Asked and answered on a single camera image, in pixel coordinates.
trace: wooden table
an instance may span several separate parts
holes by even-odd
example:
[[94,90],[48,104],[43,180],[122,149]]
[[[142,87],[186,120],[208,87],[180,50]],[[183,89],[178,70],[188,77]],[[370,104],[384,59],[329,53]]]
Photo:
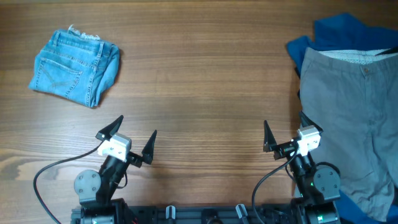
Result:
[[[249,205],[257,181],[283,162],[262,152],[263,121],[280,142],[299,126],[299,79],[285,44],[312,36],[315,19],[345,11],[398,28],[392,1],[47,2],[0,5],[0,223],[51,223],[34,195],[35,173],[94,148],[97,131],[121,114],[119,131],[133,139],[134,152],[153,130],[158,135],[153,164],[130,167],[129,184],[114,198]],[[95,109],[27,88],[35,55],[70,24],[121,49],[116,84]],[[40,176],[39,191],[62,223],[79,206],[76,175],[103,161],[93,154]],[[257,202],[286,202],[291,194],[280,171]]]

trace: wood grain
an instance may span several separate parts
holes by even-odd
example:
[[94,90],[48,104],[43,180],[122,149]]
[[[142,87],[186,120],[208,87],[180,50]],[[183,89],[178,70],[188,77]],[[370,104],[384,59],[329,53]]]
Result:
[[[0,6],[0,223],[51,223],[34,195],[35,173],[95,147],[97,131],[121,114],[120,132],[132,137],[133,151],[159,133],[153,164],[131,167],[129,185],[115,198],[130,205],[250,204],[257,181],[282,163],[262,152],[263,120],[278,141],[299,126],[299,79],[285,44],[312,36],[315,19],[345,11],[398,28],[393,1],[36,4],[46,2]],[[70,24],[122,52],[117,82],[95,109],[27,88],[35,55]],[[78,206],[74,178],[103,160],[93,154],[40,177],[40,193],[62,223]],[[281,171],[257,202],[290,196]]]

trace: denim waistband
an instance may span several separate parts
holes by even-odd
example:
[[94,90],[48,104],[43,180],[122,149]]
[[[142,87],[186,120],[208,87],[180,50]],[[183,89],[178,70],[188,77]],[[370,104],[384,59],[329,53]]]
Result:
[[316,50],[307,47],[305,52],[305,60],[318,62],[328,68],[340,70],[349,73],[358,73],[361,70],[366,70],[369,73],[377,72],[379,70],[397,70],[398,69],[398,55],[385,58],[367,65],[361,65],[358,63],[351,63],[335,58],[325,56]]
[[99,53],[100,55],[109,56],[114,44],[105,40],[90,40],[83,39],[69,30],[56,30],[51,37],[50,41],[54,46],[57,44],[68,45],[71,47],[77,47],[82,50]]

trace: frayed hem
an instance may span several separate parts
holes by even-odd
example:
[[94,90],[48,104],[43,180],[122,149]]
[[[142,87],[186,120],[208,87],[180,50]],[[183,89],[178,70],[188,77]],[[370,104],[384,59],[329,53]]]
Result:
[[88,35],[85,32],[84,33],[80,33],[79,30],[76,30],[75,28],[73,28],[73,24],[70,25],[68,31],[74,33],[75,35],[78,35],[80,38],[84,39],[84,40],[101,40],[101,38],[98,35]]

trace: light blue jeans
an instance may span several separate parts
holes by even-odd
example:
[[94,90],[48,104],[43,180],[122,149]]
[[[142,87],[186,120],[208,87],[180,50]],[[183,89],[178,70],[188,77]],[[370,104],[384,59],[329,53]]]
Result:
[[94,107],[119,68],[119,49],[98,36],[70,28],[56,30],[35,58],[29,88]]

